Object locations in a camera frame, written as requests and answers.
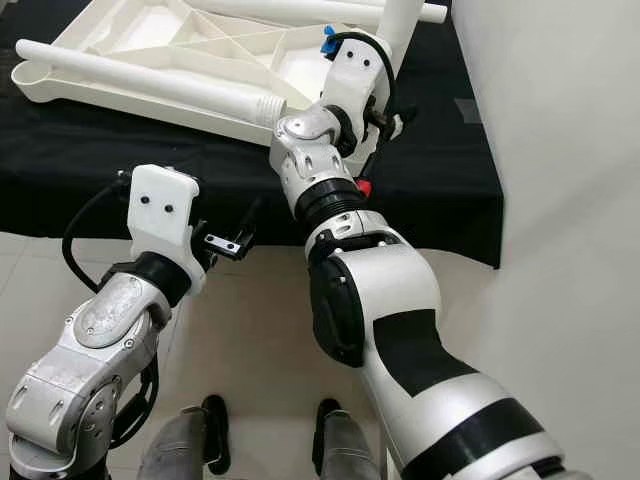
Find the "white plastic children table top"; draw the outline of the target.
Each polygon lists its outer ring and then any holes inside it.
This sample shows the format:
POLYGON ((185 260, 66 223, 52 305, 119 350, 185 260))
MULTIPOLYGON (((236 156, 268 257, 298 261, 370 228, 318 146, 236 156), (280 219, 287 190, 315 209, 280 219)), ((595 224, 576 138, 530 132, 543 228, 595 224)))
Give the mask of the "white plastic children table top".
MULTIPOLYGON (((20 35, 13 47, 20 38, 27 38, 196 81, 274 93, 285 100, 280 115, 284 116, 319 100, 330 67, 323 52, 325 28, 342 32, 344 26, 325 20, 279 23, 205 12, 184 0, 90 0, 76 18, 58 24, 58 35, 52 40, 20 35)), ((269 145, 276 123, 256 125, 124 90, 72 70, 19 58, 17 51, 10 78, 29 101, 84 102, 255 145, 269 145)))

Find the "grey left robot foot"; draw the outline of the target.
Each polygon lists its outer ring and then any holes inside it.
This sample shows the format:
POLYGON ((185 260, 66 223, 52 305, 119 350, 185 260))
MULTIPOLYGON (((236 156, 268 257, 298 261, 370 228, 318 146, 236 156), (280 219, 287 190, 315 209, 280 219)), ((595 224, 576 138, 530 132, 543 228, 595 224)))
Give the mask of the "grey left robot foot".
POLYGON ((227 402, 207 396, 165 422, 142 456, 137 480, 204 480, 230 470, 227 402))

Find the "grey tape patch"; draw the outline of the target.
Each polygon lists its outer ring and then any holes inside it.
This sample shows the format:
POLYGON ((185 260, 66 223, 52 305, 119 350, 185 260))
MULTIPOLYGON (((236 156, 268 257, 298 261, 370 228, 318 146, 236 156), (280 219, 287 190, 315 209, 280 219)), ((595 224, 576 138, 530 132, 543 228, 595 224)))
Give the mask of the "grey tape patch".
POLYGON ((456 105, 458 113, 460 113, 462 123, 483 124, 475 99, 454 99, 454 105, 456 105))

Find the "black tablecloth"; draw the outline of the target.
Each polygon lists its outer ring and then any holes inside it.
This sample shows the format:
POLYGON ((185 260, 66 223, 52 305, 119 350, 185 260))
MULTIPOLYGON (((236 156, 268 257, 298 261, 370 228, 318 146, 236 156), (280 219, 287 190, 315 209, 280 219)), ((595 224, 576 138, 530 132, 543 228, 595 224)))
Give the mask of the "black tablecloth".
MULTIPOLYGON (((90 0, 17 0, 0 12, 0 228, 59 238, 69 221, 79 238, 124 239, 120 198, 90 198, 134 166, 173 166, 200 180, 197 216, 212 232, 236 229, 253 198, 265 195, 255 241, 300 247, 294 219, 268 161, 269 145, 197 131, 84 102, 33 102, 10 70, 20 35, 50 41, 90 0)), ((369 174, 371 209, 412 246, 443 250, 499 268, 506 198, 483 124, 462 123, 454 99, 475 99, 451 10, 442 24, 413 32, 393 104, 410 123, 383 146, 366 143, 349 160, 369 174)))

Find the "grey robot foot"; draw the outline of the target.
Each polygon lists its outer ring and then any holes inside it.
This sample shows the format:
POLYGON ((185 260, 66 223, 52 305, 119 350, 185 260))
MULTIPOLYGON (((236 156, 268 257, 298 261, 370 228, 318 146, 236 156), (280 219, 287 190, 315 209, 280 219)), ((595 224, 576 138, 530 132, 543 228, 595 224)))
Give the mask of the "grey robot foot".
POLYGON ((207 396, 165 422, 142 456, 137 480, 204 480, 230 470, 227 402, 207 396))
POLYGON ((387 480, 364 431, 337 399, 321 399, 311 460, 317 480, 387 480))

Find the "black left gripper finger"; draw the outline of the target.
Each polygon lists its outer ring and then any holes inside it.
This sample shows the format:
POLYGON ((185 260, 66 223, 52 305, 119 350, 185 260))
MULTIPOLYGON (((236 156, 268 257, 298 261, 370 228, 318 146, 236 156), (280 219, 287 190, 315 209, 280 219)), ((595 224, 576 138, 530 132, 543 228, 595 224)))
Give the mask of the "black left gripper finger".
POLYGON ((237 230, 237 253, 250 252, 253 244, 253 238, 256 236, 257 215, 259 215, 261 206, 265 204, 265 200, 265 195, 257 196, 253 198, 250 206, 244 210, 244 215, 242 216, 242 219, 239 220, 237 230))

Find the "grey right robot foot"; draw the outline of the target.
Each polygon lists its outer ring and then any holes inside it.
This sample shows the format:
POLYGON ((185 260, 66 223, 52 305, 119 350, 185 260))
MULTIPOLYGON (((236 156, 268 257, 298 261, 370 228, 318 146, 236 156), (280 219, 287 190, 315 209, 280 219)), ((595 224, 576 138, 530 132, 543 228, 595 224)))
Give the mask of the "grey right robot foot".
POLYGON ((337 399, 321 399, 311 460, 317 480, 387 480, 364 431, 337 399))

